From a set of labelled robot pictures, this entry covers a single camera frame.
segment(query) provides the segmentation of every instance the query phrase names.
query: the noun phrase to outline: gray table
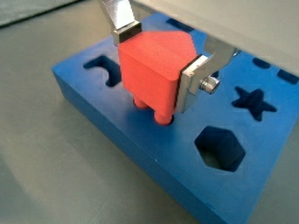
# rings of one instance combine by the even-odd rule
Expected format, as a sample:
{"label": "gray table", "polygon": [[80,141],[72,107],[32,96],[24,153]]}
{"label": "gray table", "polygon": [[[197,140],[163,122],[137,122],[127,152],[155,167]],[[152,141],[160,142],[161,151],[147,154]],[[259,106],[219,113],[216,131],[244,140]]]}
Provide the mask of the gray table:
{"label": "gray table", "polygon": [[[61,96],[52,65],[109,33],[96,1],[0,30],[0,223],[196,223]],[[299,218],[299,123],[249,223]]]}

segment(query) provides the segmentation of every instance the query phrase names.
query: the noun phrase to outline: hole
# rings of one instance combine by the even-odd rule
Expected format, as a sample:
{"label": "hole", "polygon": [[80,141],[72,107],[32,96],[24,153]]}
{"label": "hole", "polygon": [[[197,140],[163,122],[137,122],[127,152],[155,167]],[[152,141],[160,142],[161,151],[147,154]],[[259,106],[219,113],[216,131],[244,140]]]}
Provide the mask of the hole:
{"label": "hole", "polygon": [[205,127],[195,139],[195,145],[207,166],[228,172],[239,168],[245,151],[229,130]]}
{"label": "hole", "polygon": [[108,79],[105,84],[111,88],[121,81],[120,66],[112,59],[109,59],[104,55],[91,60],[88,63],[83,65],[83,67],[85,69],[92,69],[95,67],[104,68],[108,74]]}
{"label": "hole", "polygon": [[284,71],[283,69],[279,70],[276,76],[281,78],[284,81],[289,82],[291,84],[296,84],[299,81],[299,77],[293,76],[291,73]]}
{"label": "hole", "polygon": [[220,72],[217,71],[217,72],[215,72],[212,75],[211,75],[211,77],[213,77],[213,78],[219,78],[220,77]]}
{"label": "hole", "polygon": [[187,24],[183,24],[181,22],[179,22],[177,20],[175,20],[172,18],[169,18],[165,21],[165,23],[175,26],[177,29],[180,29],[184,32],[192,32],[193,31],[193,29]]}
{"label": "hole", "polygon": [[253,58],[252,62],[260,68],[268,69],[271,67],[271,65],[259,58]]}
{"label": "hole", "polygon": [[264,92],[255,89],[248,92],[241,87],[235,87],[239,98],[231,103],[235,108],[247,109],[256,121],[261,122],[263,112],[276,112],[276,108],[264,101]]}

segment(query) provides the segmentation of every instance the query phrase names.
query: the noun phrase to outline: hexagon hole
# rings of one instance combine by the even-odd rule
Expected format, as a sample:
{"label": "hexagon hole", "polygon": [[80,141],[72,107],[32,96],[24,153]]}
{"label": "hexagon hole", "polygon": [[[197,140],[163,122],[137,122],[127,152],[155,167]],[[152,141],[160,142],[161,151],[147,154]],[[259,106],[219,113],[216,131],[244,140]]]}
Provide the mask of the hexagon hole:
{"label": "hexagon hole", "polygon": [[205,127],[195,139],[195,145],[207,166],[228,172],[239,168],[245,151],[229,130]]}

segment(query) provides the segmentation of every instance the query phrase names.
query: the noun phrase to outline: arch-shaped hole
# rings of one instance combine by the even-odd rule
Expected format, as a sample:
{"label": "arch-shaped hole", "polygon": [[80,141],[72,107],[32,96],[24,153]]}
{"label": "arch-shaped hole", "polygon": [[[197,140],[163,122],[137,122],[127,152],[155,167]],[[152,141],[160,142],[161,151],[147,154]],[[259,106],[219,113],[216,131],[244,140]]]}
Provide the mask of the arch-shaped hole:
{"label": "arch-shaped hole", "polygon": [[87,62],[83,67],[85,69],[92,69],[95,67],[101,67],[107,70],[108,79],[107,86],[112,88],[121,81],[121,73],[119,64],[109,59],[105,55],[100,55],[93,60]]}

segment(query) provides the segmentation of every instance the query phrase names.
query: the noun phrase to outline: star-shaped hole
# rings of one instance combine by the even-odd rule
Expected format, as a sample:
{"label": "star-shaped hole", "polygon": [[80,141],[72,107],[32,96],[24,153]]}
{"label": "star-shaped hole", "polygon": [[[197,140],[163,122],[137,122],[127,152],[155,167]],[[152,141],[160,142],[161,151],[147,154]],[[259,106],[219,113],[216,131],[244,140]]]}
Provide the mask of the star-shaped hole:
{"label": "star-shaped hole", "polygon": [[260,89],[247,92],[243,88],[235,87],[239,98],[231,103],[235,108],[248,109],[256,121],[261,122],[263,112],[276,112],[276,108],[264,102],[264,92]]}

